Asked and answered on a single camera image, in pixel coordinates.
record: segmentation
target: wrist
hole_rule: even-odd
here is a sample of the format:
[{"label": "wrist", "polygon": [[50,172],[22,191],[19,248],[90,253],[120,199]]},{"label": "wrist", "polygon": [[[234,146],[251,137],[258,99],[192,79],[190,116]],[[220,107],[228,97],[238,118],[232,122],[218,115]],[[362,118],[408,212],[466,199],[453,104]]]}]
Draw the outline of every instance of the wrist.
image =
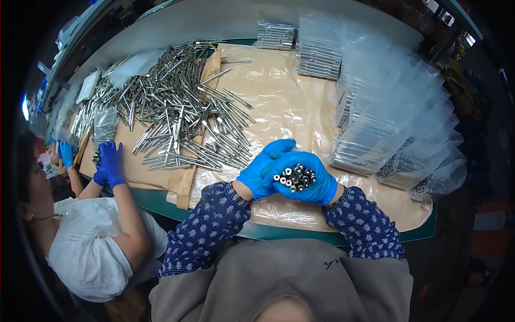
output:
[{"label": "wrist", "polygon": [[345,189],[346,189],[345,186],[343,186],[342,184],[337,183],[337,185],[336,185],[336,193],[334,194],[334,196],[331,199],[331,201],[329,201],[324,206],[328,207],[328,206],[334,204],[335,202],[337,202],[338,199],[340,199],[344,195]]},{"label": "wrist", "polygon": [[250,201],[254,199],[254,194],[243,182],[234,180],[232,182],[232,187],[234,188],[234,191],[244,200]]},{"label": "wrist", "polygon": [[103,178],[100,176],[100,174],[98,174],[98,172],[95,172],[95,174],[93,175],[93,181],[97,184],[97,185],[101,185],[102,187],[104,185],[106,185],[107,183],[107,179],[106,178]]}]

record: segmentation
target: dark hair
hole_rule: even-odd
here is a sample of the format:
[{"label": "dark hair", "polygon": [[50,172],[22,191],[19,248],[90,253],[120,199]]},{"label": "dark hair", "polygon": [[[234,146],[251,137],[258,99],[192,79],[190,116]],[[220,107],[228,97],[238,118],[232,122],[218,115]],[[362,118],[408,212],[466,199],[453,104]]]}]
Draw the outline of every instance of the dark hair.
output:
[{"label": "dark hair", "polygon": [[24,130],[18,136],[16,143],[16,179],[18,202],[29,202],[29,184],[32,163],[34,162],[34,144],[36,136],[29,130]]}]

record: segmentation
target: stack of plastic bags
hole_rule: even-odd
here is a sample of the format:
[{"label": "stack of plastic bags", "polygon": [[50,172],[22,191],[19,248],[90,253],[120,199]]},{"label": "stack of plastic bags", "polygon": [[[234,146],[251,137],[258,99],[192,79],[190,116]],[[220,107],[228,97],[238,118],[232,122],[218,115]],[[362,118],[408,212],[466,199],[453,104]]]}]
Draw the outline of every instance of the stack of plastic bags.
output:
[{"label": "stack of plastic bags", "polygon": [[375,175],[420,201],[460,187],[467,171],[456,147],[463,138],[439,70],[371,27],[344,20],[340,35],[341,131],[331,165]]},{"label": "stack of plastic bags", "polygon": [[323,14],[299,18],[299,75],[338,78],[341,65],[342,20]]}]

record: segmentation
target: white blouse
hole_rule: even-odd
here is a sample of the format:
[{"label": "white blouse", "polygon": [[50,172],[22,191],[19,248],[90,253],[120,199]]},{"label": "white blouse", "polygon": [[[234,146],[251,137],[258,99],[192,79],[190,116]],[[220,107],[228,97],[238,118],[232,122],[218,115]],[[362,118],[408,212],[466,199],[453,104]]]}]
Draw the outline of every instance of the white blouse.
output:
[{"label": "white blouse", "polygon": [[168,238],[149,213],[140,209],[153,253],[134,276],[113,240],[122,234],[114,198],[68,198],[54,204],[54,213],[63,218],[47,261],[73,294],[90,302],[107,302],[125,287],[156,275],[161,264],[156,258],[165,252]]}]

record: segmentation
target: hand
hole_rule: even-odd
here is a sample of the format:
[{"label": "hand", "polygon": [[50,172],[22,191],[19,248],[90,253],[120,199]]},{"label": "hand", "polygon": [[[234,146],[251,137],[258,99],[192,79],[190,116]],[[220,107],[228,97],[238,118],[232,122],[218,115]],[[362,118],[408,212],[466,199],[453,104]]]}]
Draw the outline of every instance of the hand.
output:
[{"label": "hand", "polygon": [[[286,185],[274,181],[273,176],[282,174],[286,168],[293,169],[297,163],[303,164],[304,168],[314,170],[317,180],[301,192],[291,192]],[[288,199],[316,202],[321,206],[327,205],[333,199],[338,186],[336,179],[327,172],[318,156],[303,151],[287,152],[275,160],[270,166],[267,180],[271,180],[277,191]]]},{"label": "hand", "polygon": [[263,151],[254,158],[252,163],[239,173],[236,178],[252,191],[254,200],[267,197],[277,191],[271,184],[266,182],[268,171],[275,159],[280,158],[285,152],[295,147],[294,139],[277,140],[269,143]]},{"label": "hand", "polygon": [[59,159],[63,159],[66,169],[73,165],[73,146],[71,143],[59,142]]},{"label": "hand", "polygon": [[118,151],[113,141],[102,142],[100,149],[100,166],[93,176],[93,180],[99,185],[109,182],[111,189],[117,184],[126,183],[122,169],[123,145],[120,142]]}]

